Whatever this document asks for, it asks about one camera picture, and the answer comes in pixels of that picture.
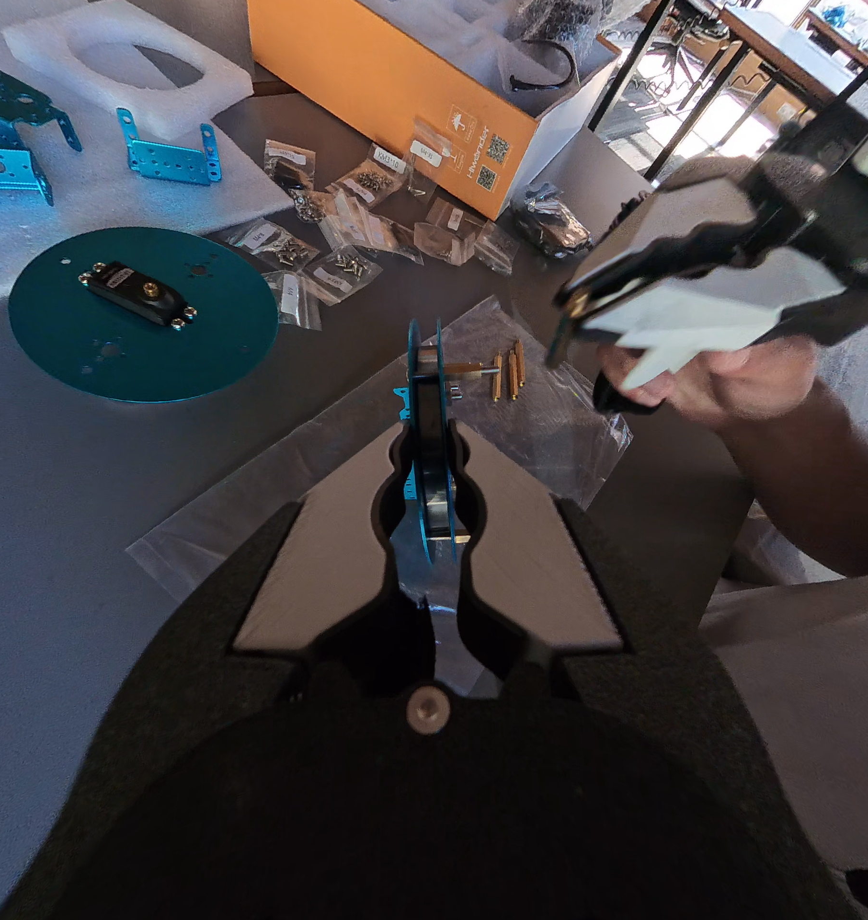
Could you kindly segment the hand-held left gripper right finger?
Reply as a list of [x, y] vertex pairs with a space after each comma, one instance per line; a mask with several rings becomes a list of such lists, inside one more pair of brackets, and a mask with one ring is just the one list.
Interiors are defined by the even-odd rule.
[[624, 650], [555, 496], [463, 422], [449, 428], [468, 650]]

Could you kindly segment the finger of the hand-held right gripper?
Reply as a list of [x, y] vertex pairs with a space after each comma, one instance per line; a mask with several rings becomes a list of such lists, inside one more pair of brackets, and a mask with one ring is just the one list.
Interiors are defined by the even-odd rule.
[[699, 284], [717, 270], [755, 264], [758, 229], [756, 208], [730, 178], [657, 190], [621, 213], [578, 265], [556, 294], [560, 316], [584, 290], [584, 316], [701, 316], [715, 295], [699, 293]]
[[746, 349], [778, 328], [786, 310], [827, 301], [845, 287], [824, 264], [780, 247], [753, 268], [717, 270], [699, 284], [699, 293], [704, 289], [715, 299], [703, 305], [701, 316], [562, 316], [547, 363], [563, 362], [578, 335], [611, 334], [618, 347], [644, 354], [625, 382], [634, 389], [679, 371], [702, 352]]

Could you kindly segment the large clear plastic bag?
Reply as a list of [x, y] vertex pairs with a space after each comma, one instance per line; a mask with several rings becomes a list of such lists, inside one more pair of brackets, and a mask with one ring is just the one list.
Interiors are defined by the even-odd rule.
[[[516, 400], [494, 401], [479, 379], [463, 386], [451, 416], [476, 431], [555, 496], [582, 509], [596, 497], [629, 447], [623, 416], [594, 411], [592, 385], [574, 367], [543, 364], [544, 348], [495, 296], [441, 333], [447, 362], [491, 362], [520, 341], [525, 384]], [[406, 360], [400, 357], [346, 397], [241, 466], [127, 548], [127, 554], [182, 601], [279, 509], [400, 423]]]

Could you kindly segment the blue round metal base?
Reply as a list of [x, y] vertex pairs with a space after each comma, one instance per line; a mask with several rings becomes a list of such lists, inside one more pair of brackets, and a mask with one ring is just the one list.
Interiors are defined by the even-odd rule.
[[490, 382], [492, 363], [447, 362], [441, 325], [425, 342], [416, 319], [408, 325], [405, 362], [405, 385], [394, 389], [403, 402], [399, 418], [408, 448], [403, 498], [415, 514], [424, 558], [433, 565], [440, 546], [446, 546], [456, 560], [457, 547], [469, 538], [455, 510], [450, 408], [462, 399], [464, 383]]

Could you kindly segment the teal disc with servo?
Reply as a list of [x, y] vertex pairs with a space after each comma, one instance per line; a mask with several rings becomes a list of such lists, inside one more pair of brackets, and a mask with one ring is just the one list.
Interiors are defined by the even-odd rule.
[[[159, 328], [87, 291], [78, 276], [120, 261], [175, 288], [194, 324]], [[205, 237], [145, 226], [67, 238], [32, 259], [8, 300], [14, 338], [44, 372], [130, 403], [203, 397], [240, 381], [275, 343], [276, 302], [262, 275]]]

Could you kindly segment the person's right forearm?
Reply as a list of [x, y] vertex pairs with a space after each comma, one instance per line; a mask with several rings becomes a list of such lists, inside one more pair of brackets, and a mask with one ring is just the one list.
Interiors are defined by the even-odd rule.
[[717, 430], [775, 529], [821, 565], [868, 575], [868, 441], [817, 379], [781, 417]]

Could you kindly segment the person's right hand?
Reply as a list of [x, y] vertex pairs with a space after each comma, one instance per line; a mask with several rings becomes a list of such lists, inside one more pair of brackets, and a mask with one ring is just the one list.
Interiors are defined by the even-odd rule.
[[806, 401], [819, 364], [812, 339], [774, 339], [740, 351], [702, 352], [679, 371], [628, 389], [626, 379], [643, 355], [611, 344], [598, 349], [601, 372], [621, 396], [644, 408], [667, 404], [711, 431], [785, 417]]

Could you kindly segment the white foam box insert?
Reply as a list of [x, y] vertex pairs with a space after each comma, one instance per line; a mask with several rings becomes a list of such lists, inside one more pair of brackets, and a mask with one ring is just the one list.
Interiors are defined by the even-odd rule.
[[509, 93], [580, 86], [614, 61], [602, 41], [509, 40], [514, 1], [364, 1], [363, 6], [483, 86]]

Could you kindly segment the pile of small screw bags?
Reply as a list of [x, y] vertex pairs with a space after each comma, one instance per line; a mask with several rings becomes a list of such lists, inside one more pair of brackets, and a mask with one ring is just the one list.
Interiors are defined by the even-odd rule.
[[459, 167], [461, 151], [427, 121], [416, 119], [405, 154], [372, 143], [368, 155], [324, 190], [315, 184], [316, 154], [268, 139], [263, 167], [292, 203], [302, 224], [318, 228], [329, 248], [296, 236], [265, 216], [217, 233], [217, 240], [252, 259], [273, 296], [283, 325], [319, 330], [320, 306], [337, 305], [368, 286], [382, 271], [375, 256], [417, 266], [425, 258], [461, 267], [472, 259], [509, 277], [520, 243], [495, 222], [435, 198], [422, 221], [400, 224], [376, 212], [399, 191], [427, 202], [445, 167]]

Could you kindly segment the orange cardboard box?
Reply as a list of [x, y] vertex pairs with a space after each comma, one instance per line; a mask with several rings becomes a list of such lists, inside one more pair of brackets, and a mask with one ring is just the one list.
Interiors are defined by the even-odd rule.
[[253, 1], [254, 58], [302, 95], [394, 154], [416, 119], [459, 147], [435, 181], [494, 219], [589, 120], [620, 50], [580, 86], [509, 93], [483, 86], [362, 2]]

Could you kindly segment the flat white foam sheet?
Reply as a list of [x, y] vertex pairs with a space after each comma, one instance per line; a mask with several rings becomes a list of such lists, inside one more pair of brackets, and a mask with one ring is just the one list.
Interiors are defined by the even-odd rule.
[[215, 125], [214, 117], [225, 110], [210, 114], [183, 106], [182, 99], [168, 91], [198, 80], [199, 71], [187, 63], [140, 46], [101, 44], [79, 52], [85, 65], [101, 75], [132, 86], [167, 90], [164, 100], [154, 99], [152, 92], [127, 91], [117, 106], [106, 109], [84, 98], [85, 90], [41, 75], [9, 51], [4, 27], [86, 4], [0, 2], [0, 70], [49, 96], [69, 116], [83, 145], [82, 152], [74, 151], [55, 122], [22, 126], [26, 146], [49, 179], [54, 205], [49, 206], [38, 192], [0, 190], [0, 301], [31, 259], [72, 236], [116, 226], [206, 235], [292, 206], [267, 178], [260, 159], [246, 155], [220, 130], [216, 131], [220, 183], [204, 187], [143, 178], [131, 171], [116, 109], [129, 109], [143, 140], [187, 148], [199, 147], [200, 124]]

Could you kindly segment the white foam tray with notch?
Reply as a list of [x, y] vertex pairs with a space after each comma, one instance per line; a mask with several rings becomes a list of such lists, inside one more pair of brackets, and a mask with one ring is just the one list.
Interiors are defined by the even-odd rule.
[[4, 27], [3, 39], [14, 58], [61, 84], [85, 90], [84, 98], [112, 109], [127, 91], [152, 92], [164, 100], [167, 90], [132, 86], [95, 72], [78, 53], [95, 45], [140, 46], [163, 52], [197, 69], [187, 86], [169, 88], [181, 104], [215, 114], [253, 92], [252, 79], [235, 63], [198, 40], [125, 1], [89, 3], [50, 17], [34, 17]]

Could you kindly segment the blue multi-hole U bracket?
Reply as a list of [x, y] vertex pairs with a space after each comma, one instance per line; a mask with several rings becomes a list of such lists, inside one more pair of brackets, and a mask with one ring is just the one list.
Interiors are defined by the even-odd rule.
[[141, 139], [129, 109], [116, 109], [118, 124], [127, 148], [131, 171], [143, 178], [175, 181], [209, 187], [222, 179], [215, 129], [200, 124], [201, 149]]

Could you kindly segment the small blue metal bracket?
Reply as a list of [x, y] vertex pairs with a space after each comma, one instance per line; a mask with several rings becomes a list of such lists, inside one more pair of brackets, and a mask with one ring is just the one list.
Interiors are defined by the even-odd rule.
[[49, 179], [32, 152], [24, 147], [0, 147], [0, 190], [38, 192], [54, 205]]

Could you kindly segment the tall teal metal bracket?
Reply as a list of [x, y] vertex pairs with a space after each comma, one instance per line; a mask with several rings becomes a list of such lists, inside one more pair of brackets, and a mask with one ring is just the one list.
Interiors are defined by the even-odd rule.
[[26, 124], [37, 128], [51, 121], [60, 126], [64, 140], [76, 152], [83, 145], [69, 116], [58, 109], [47, 95], [0, 70], [0, 148], [25, 150], [16, 126]]

